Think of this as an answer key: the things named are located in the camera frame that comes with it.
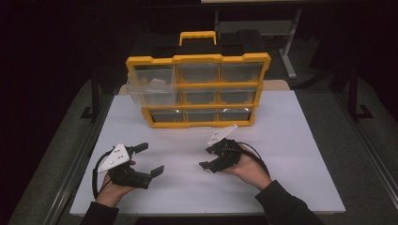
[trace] black cable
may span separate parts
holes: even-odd
[[[245,144],[246,146],[250,147],[250,148],[257,154],[257,156],[258,156],[261,160],[263,160],[263,159],[261,158],[260,154],[258,154],[258,152],[257,152],[251,145],[249,145],[248,143],[244,143],[244,142],[238,142],[238,143],[243,143],[243,144]]]
[[[253,153],[251,153],[249,151],[246,151],[246,150],[235,149],[235,148],[222,148],[220,150],[214,150],[214,153],[215,152],[221,152],[221,151],[239,152],[241,154],[244,154],[244,155],[254,159],[254,161],[257,162],[258,165],[260,165],[261,168],[263,168],[263,170],[266,172],[266,174],[270,177],[268,168],[266,166],[266,163],[264,163],[264,161],[262,159],[260,159],[259,157],[257,157],[255,154],[253,154]]]
[[[100,163],[102,162],[102,160],[111,155],[112,151],[114,151],[114,149],[112,149],[109,152],[106,152],[104,155],[102,155],[99,160],[97,161],[96,167],[93,170],[93,179],[91,182],[91,187],[93,188],[93,195],[94,195],[94,199],[97,199],[97,197],[99,196],[99,192],[98,192],[98,188],[97,188],[97,183],[98,183],[98,169],[100,166]]]
[[[103,185],[101,188],[100,188],[100,190],[99,190],[99,194],[100,194],[100,192],[103,190],[103,188],[105,188],[105,186],[107,186],[110,182],[111,182],[112,180],[111,179],[109,179],[109,181],[108,182],[106,182],[106,184],[105,185]]]

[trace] transparent drawer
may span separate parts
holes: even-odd
[[[250,120],[252,108],[220,109],[221,121]]]
[[[218,79],[218,64],[187,63],[177,66],[181,83],[214,83]]]
[[[220,88],[220,102],[227,104],[253,103],[256,87]]]
[[[159,122],[183,122],[182,110],[150,110],[154,123]]]
[[[133,86],[170,85],[175,81],[172,65],[136,66],[129,74]]]
[[[184,104],[215,104],[218,88],[181,88]]]
[[[217,109],[185,110],[188,122],[208,122],[217,119]]]
[[[221,80],[224,83],[258,82],[262,63],[222,64]]]
[[[137,106],[176,105],[174,69],[135,70],[129,74],[127,90]]]

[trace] hand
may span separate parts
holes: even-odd
[[[136,187],[122,187],[114,184],[109,174],[106,173],[102,182],[102,189],[99,192],[96,203],[115,208],[123,196],[135,189]]]
[[[240,145],[244,150],[249,151],[243,145]],[[271,178],[263,170],[263,168],[251,157],[244,154],[240,155],[240,160],[237,165],[229,167],[223,172],[231,173],[239,177],[242,181],[255,186],[259,190],[265,189],[271,182]]]

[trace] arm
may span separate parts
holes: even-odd
[[[252,158],[242,154],[238,164],[225,169],[224,172],[234,174],[242,181],[260,190],[260,193],[255,198],[262,204],[271,224],[324,224],[308,209],[304,201],[290,195],[278,181],[272,181]]]
[[[90,204],[81,225],[110,225],[114,224],[119,209],[116,208],[120,200],[134,190],[135,187],[121,187],[112,183],[108,174],[105,175],[102,189],[95,202]]]

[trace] dark background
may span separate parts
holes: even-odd
[[[178,2],[198,1],[0,3],[0,224],[7,223],[70,103],[93,73],[111,93],[126,80],[125,61],[138,34],[213,29],[210,9],[142,8]],[[291,7],[282,7],[282,16],[291,17]],[[226,20],[263,19],[272,11],[228,9],[223,15]],[[314,67],[353,62],[398,120],[396,11],[393,1],[305,6],[296,38],[321,38]]]

